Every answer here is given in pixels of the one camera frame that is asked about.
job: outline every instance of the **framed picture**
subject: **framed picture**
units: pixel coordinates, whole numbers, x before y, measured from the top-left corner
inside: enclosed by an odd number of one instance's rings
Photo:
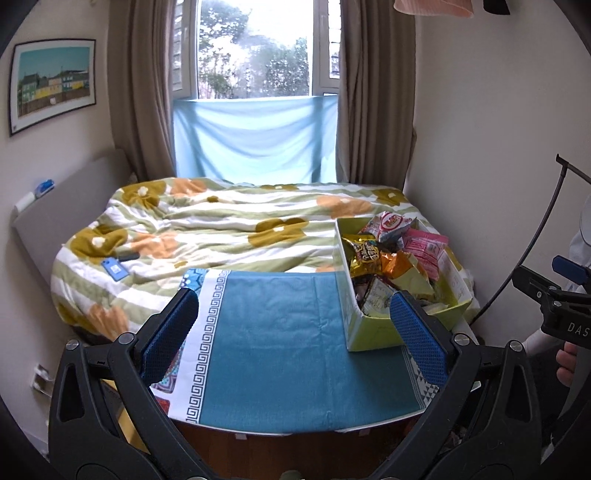
[[[11,136],[48,118],[94,105],[96,40],[15,45],[9,93]]]

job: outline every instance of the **foliage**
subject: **foliage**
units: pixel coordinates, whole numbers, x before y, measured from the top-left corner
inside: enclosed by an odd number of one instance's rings
[[[223,0],[204,0],[199,32],[199,96],[258,98],[308,95],[310,71],[305,38],[291,47],[248,32],[250,13]],[[232,61],[236,45],[244,59]]]

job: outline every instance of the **window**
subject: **window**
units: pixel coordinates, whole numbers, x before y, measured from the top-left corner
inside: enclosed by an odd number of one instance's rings
[[[175,98],[337,93],[339,0],[177,0]]]

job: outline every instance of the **screw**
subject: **screw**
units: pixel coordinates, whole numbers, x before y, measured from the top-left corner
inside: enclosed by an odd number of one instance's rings
[[[463,333],[458,333],[453,338],[453,341],[458,345],[466,346],[468,343],[470,343],[470,337],[468,337],[468,335],[464,335]]]
[[[134,341],[134,334],[130,333],[130,332],[125,332],[122,333],[121,335],[119,335],[119,338],[117,338],[117,341],[121,344],[121,345],[127,345],[128,343],[131,343]]]
[[[78,348],[78,340],[70,340],[66,343],[66,350],[76,350]]]
[[[509,346],[514,352],[521,352],[523,350],[523,345],[521,345],[517,340],[512,340]]]

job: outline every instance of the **hand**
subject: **hand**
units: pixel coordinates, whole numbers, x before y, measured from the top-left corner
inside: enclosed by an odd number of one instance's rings
[[[558,350],[556,361],[560,368],[556,372],[556,377],[560,383],[569,387],[573,384],[574,368],[577,364],[577,346],[573,343],[564,343],[564,349]]]

